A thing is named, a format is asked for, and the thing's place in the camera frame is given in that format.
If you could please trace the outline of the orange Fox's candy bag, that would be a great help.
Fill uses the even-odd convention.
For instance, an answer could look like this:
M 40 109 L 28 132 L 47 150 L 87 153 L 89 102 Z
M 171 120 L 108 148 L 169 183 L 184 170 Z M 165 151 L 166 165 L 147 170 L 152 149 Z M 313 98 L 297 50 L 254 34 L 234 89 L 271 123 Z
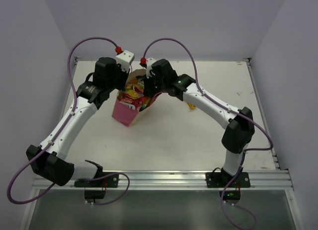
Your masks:
M 144 82 L 141 78 L 134 77 L 125 86 L 119 95 L 119 101 L 128 104 L 141 104 L 144 97 Z

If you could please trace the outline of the pink paper bag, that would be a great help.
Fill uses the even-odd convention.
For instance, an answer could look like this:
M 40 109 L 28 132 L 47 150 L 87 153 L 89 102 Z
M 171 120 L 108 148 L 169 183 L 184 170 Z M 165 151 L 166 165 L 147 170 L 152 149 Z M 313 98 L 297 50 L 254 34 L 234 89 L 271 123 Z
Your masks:
M 134 70 L 129 74 L 128 79 L 126 81 L 126 84 L 134 77 L 141 78 L 144 81 L 145 76 L 146 76 L 145 69 Z M 124 90 L 125 90 L 125 88 L 117 93 L 115 105 L 114 105 L 113 112 L 112 112 L 112 117 L 116 121 L 121 123 L 122 125 L 124 125 L 126 127 L 131 127 L 131 126 L 135 125 L 141 119 L 142 116 L 144 116 L 144 114 L 148 111 L 148 108 L 150 106 L 152 106 L 152 104 L 158 98 L 160 93 L 157 93 L 154 97 L 149 97 L 149 96 L 146 96 L 144 94 L 144 97 L 150 98 L 150 101 L 149 101 L 147 107 L 143 111 L 138 112 L 138 111 L 132 110 L 132 109 L 128 108 L 126 105 L 120 103 L 118 98 L 119 98 L 119 95 L 121 95 Z

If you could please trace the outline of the yellow M&M's packet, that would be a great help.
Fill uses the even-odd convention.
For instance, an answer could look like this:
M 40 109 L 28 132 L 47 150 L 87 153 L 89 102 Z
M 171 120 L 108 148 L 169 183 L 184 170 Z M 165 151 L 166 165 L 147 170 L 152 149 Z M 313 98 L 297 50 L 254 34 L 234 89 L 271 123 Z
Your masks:
M 189 108 L 190 108 L 191 110 L 195 110 L 195 109 L 196 109 L 196 106 L 193 105 L 193 104 L 191 104 L 191 103 L 187 103 L 187 105 L 189 106 Z

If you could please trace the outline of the red snack pack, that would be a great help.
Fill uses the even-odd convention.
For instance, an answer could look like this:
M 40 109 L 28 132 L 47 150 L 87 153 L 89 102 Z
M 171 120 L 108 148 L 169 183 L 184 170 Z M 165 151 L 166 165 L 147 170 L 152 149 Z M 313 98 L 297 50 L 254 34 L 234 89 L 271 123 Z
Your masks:
M 141 112 L 147 107 L 149 101 L 150 101 L 150 98 L 148 97 L 140 97 L 137 99 L 124 97 L 120 100 L 120 103 L 126 105 L 128 108 L 132 110 Z

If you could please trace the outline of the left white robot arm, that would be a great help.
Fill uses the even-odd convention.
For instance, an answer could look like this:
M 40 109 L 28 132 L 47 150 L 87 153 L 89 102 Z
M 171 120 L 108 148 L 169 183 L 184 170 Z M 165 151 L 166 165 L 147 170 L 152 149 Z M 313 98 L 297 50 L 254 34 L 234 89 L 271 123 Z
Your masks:
M 26 151 L 33 172 L 56 185 L 64 186 L 71 179 L 86 179 L 91 186 L 103 181 L 100 165 L 85 161 L 83 165 L 66 162 L 74 140 L 86 122 L 97 112 L 114 90 L 123 90 L 131 70 L 131 62 L 101 57 L 94 71 L 86 76 L 69 110 L 55 129 L 38 146 L 30 145 Z

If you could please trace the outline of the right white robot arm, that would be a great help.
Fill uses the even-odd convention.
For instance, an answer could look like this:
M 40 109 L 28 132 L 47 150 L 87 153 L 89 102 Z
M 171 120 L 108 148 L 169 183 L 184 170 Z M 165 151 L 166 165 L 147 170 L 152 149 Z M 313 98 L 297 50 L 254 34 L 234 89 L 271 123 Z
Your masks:
M 243 159 L 243 151 L 247 148 L 255 133 L 254 126 L 245 119 L 253 119 L 252 111 L 244 107 L 226 104 L 216 97 L 214 102 L 204 89 L 198 89 L 197 81 L 187 74 L 178 75 L 166 59 L 142 58 L 140 65 L 146 68 L 145 92 L 154 97 L 162 92 L 194 105 L 212 117 L 224 130 L 222 144 L 226 149 L 225 162 L 222 167 L 221 180 L 226 186 L 234 186 L 239 181 L 237 173 Z

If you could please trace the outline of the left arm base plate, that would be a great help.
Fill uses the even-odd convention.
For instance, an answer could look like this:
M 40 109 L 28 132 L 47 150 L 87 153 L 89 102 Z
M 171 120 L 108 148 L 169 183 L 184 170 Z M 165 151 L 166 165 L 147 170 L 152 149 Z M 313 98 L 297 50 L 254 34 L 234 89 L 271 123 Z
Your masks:
M 77 188 L 117 188 L 119 181 L 118 172 L 101 172 L 94 179 L 97 180 L 76 180 L 74 187 Z

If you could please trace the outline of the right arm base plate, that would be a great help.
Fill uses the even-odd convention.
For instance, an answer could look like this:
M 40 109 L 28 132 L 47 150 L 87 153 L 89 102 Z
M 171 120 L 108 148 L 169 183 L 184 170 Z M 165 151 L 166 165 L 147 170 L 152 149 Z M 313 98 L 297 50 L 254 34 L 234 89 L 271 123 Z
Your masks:
M 208 188 L 224 188 L 233 178 L 233 176 L 226 173 L 224 170 L 205 173 L 205 180 Z M 251 187 L 249 174 L 242 172 L 230 183 L 229 188 L 249 188 Z

